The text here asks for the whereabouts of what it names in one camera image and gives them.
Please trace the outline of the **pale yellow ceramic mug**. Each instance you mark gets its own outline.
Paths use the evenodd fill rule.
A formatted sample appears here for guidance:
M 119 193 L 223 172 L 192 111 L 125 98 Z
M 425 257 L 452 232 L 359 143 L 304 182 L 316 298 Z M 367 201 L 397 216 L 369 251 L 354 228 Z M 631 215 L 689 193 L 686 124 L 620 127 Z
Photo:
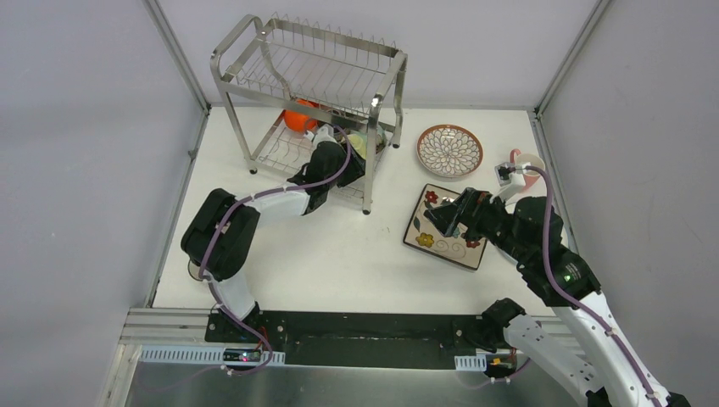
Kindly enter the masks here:
M 351 131 L 348 134 L 348 140 L 356 154 L 361 159 L 366 160 L 368 136 L 363 132 Z

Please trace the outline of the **mint green ceramic bowl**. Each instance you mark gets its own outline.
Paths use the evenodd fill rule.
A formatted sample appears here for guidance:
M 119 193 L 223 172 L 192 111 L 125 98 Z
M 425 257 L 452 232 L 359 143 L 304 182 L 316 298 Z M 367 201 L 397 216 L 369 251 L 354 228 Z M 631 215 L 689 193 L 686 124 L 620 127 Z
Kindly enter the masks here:
M 379 154 L 387 146 L 387 134 L 381 125 L 378 125 L 376 128 L 375 142 L 375 153 Z

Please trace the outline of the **orange plastic bowl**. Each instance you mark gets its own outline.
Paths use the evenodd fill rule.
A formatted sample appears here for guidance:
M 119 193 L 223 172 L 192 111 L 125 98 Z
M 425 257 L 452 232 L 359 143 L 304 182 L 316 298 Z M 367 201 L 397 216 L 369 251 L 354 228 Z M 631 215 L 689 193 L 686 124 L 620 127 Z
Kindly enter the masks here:
M 317 127 L 317 120 L 306 114 L 300 114 L 291 110 L 284 110 L 282 118 L 285 126 L 291 131 L 305 133 Z

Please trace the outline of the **stainless steel dish rack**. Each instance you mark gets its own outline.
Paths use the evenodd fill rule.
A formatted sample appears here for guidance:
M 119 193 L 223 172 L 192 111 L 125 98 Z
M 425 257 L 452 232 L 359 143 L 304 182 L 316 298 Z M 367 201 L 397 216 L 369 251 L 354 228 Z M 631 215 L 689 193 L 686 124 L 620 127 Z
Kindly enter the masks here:
M 384 150 L 400 145 L 408 56 L 382 39 L 364 39 L 306 20 L 273 15 L 267 21 L 248 14 L 220 41 L 209 68 L 248 169 L 292 176 L 309 161 L 311 143 L 291 131 L 284 110 L 306 114 L 317 123 L 338 125 L 368 136 L 365 176 L 340 193 L 372 209 L 376 168 Z M 233 97 L 280 114 L 263 137 L 242 129 Z M 375 153 L 376 128 L 387 146 Z

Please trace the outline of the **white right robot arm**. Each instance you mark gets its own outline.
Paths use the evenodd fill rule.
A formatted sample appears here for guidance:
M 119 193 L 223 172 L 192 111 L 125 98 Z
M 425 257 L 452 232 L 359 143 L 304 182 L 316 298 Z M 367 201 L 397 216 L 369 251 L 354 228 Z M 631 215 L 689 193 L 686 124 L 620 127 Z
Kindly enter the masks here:
M 467 188 L 427 208 L 424 216 L 446 237 L 463 229 L 467 242 L 484 238 L 513 259 L 522 280 L 561 319 L 586 357 L 543 337 L 538 323 L 509 298 L 482 312 L 486 348 L 519 349 L 581 406 L 689 404 L 661 385 L 633 350 L 587 262 L 562 244 L 563 221 L 548 197 L 522 198 L 508 211 L 504 200 Z

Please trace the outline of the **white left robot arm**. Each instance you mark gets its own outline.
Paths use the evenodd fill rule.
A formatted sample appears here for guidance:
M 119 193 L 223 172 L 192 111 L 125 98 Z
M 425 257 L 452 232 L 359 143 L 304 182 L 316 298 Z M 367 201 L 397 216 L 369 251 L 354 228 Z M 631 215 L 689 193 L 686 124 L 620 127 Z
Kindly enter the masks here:
M 181 238 L 181 250 L 209 283 L 217 305 L 229 318 L 226 331 L 239 343 L 252 341 L 259 321 L 257 301 L 242 268 L 257 230 L 314 213 L 334 188 L 356 180 L 359 165 L 346 142 L 321 141 L 286 183 L 238 198 L 222 188 L 212 190 Z

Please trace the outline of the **square flower pattern plate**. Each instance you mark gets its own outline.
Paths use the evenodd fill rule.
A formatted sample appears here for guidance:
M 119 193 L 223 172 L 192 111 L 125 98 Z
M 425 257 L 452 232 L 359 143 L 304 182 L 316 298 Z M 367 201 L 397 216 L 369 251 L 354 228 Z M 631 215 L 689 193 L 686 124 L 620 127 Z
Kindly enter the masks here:
M 434 184 L 426 184 L 405 229 L 403 243 L 422 253 L 448 261 L 467 270 L 479 269 L 486 248 L 486 240 L 467 242 L 466 228 L 459 226 L 450 237 L 442 235 L 424 212 L 442 204 L 449 204 L 459 193 Z

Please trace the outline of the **round floral pattern plate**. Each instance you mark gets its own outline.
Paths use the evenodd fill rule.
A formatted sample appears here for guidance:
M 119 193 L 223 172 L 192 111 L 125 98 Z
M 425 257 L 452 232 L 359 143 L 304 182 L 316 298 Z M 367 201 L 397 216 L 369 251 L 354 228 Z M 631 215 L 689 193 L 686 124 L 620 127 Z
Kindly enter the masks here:
M 421 165 L 435 176 L 460 178 L 481 165 L 482 144 L 467 129 L 457 125 L 435 125 L 424 130 L 416 143 Z

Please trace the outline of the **pink ceramic mug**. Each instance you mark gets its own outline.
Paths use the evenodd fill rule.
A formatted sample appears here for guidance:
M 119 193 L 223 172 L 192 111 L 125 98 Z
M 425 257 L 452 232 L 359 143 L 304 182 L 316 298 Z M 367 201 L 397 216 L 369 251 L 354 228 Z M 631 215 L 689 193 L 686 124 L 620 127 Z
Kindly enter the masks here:
M 521 175 L 525 182 L 525 186 L 522 191 L 526 192 L 530 189 L 540 178 L 541 175 L 535 170 L 528 170 L 527 166 L 536 167 L 540 170 L 545 170 L 544 161 L 536 154 L 523 153 L 520 149 L 515 148 L 510 151 L 510 163 L 514 166 L 519 165 L 521 167 Z

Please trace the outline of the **small clear glass cup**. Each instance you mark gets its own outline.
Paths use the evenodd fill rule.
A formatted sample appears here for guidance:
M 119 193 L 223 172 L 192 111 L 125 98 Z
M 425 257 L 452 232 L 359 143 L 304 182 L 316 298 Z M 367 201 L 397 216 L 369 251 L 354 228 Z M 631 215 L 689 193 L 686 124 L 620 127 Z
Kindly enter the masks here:
M 204 272 L 200 270 L 200 265 L 195 264 L 192 260 L 187 262 L 187 273 L 196 282 L 207 282 L 208 278 Z

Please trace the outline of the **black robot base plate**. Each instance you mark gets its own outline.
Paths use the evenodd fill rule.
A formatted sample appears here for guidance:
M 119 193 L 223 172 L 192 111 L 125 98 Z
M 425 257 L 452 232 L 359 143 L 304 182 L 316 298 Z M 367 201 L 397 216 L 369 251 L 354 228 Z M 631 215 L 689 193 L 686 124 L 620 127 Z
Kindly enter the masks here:
M 263 310 L 245 327 L 213 311 L 210 343 L 257 343 L 259 332 L 288 365 L 450 370 L 457 356 L 507 348 L 498 326 L 475 315 L 407 315 Z

